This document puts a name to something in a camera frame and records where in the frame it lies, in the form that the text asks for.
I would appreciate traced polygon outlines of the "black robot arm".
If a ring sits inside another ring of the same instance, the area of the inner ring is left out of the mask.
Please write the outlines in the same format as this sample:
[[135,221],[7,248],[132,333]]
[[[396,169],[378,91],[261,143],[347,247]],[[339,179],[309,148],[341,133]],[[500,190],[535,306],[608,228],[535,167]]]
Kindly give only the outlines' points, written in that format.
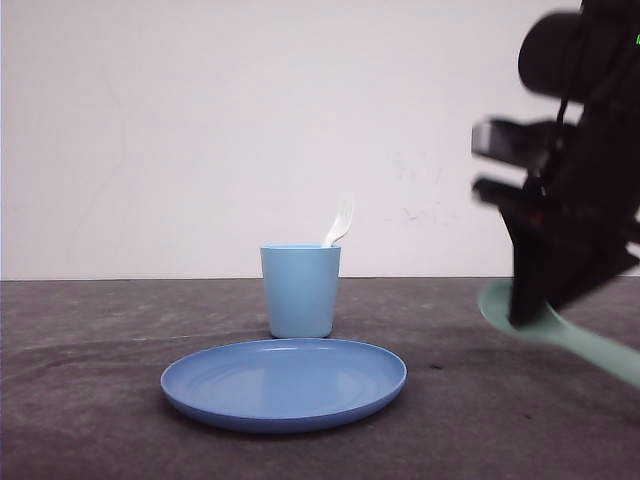
[[530,91],[582,106],[570,123],[487,119],[474,154],[522,168],[522,186],[488,178],[476,197],[498,208],[513,244],[508,319],[526,325],[637,266],[639,239],[639,5],[585,1],[542,17],[518,72]]

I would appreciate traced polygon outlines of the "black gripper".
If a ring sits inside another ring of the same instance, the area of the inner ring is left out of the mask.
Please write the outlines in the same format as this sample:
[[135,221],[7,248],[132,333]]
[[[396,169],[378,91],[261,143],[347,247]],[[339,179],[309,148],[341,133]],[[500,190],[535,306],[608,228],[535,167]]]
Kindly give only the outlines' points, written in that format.
[[496,206],[513,244],[508,320],[535,321],[635,266],[639,241],[639,78],[611,76],[583,99],[575,137],[516,187],[473,186]]

